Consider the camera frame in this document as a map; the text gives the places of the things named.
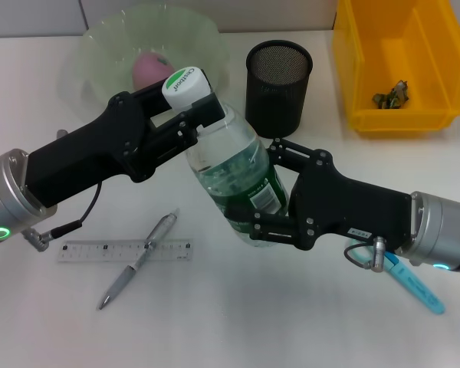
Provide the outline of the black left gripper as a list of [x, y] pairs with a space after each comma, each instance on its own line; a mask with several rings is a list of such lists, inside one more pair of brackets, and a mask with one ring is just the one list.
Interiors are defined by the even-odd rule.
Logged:
[[147, 131], [144, 114], [192, 108], [217, 111], [217, 97], [202, 69], [179, 69], [142, 90], [119, 93], [93, 122], [30, 153], [25, 185], [49, 208], [112, 176], [139, 182], [146, 178], [137, 157]]

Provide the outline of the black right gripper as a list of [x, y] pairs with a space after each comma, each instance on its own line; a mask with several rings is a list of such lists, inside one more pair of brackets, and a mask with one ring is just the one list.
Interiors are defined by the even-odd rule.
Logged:
[[290, 195], [290, 217], [240, 205], [224, 211], [228, 220], [250, 225], [252, 240], [308, 251], [326, 234], [369, 245], [382, 237], [394, 251], [410, 239], [410, 195], [343, 176], [327, 151], [275, 138], [267, 152], [272, 165], [298, 173], [298, 178]]

